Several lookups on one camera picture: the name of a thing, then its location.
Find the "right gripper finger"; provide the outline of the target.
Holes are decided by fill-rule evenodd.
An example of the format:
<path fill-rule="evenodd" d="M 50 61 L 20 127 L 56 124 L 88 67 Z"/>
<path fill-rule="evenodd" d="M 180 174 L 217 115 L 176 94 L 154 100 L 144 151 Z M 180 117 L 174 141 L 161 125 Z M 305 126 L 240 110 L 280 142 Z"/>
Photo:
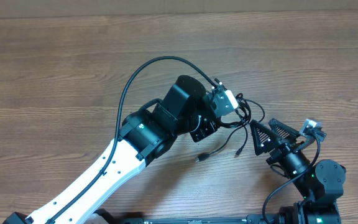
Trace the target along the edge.
<path fill-rule="evenodd" d="M 283 139 L 296 139 L 300 137 L 299 131 L 287 126 L 286 124 L 283 124 L 277 119 L 272 118 L 268 125 L 270 126 L 270 129 Z"/>
<path fill-rule="evenodd" d="M 268 153 L 279 146 L 280 136 L 254 119 L 250 122 L 250 130 L 256 156 Z"/>

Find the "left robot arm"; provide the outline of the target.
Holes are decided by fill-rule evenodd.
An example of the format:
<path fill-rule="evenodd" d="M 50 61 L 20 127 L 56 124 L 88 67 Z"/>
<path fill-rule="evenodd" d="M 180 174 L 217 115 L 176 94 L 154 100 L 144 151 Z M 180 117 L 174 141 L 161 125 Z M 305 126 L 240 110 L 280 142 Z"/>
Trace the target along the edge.
<path fill-rule="evenodd" d="M 107 223 L 100 206 L 125 182 L 166 153 L 179 135 L 194 142 L 219 128 L 219 119 L 238 108 L 232 91 L 217 82 L 208 91 L 181 75 L 164 99 L 127 116 L 102 155 L 61 194 L 29 215 L 14 212 L 7 223 Z"/>

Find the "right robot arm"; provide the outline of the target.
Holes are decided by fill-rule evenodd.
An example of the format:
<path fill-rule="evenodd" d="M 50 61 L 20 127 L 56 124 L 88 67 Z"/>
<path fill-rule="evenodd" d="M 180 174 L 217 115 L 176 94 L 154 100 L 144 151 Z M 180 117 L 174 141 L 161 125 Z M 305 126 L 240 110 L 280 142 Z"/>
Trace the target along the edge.
<path fill-rule="evenodd" d="M 321 151 L 326 137 L 319 121 L 306 119 L 300 130 L 271 119 L 268 126 L 253 120 L 250 130 L 256 155 L 269 154 L 270 168 L 287 181 L 265 199 L 270 199 L 286 186 L 293 184 L 303 199 L 293 205 L 280 207 L 278 213 L 268 214 L 266 205 L 260 214 L 246 217 L 246 223 L 323 224 L 340 223 L 337 199 L 344 193 L 346 168 L 336 161 L 317 157 L 309 160 L 303 150 L 312 144 Z"/>

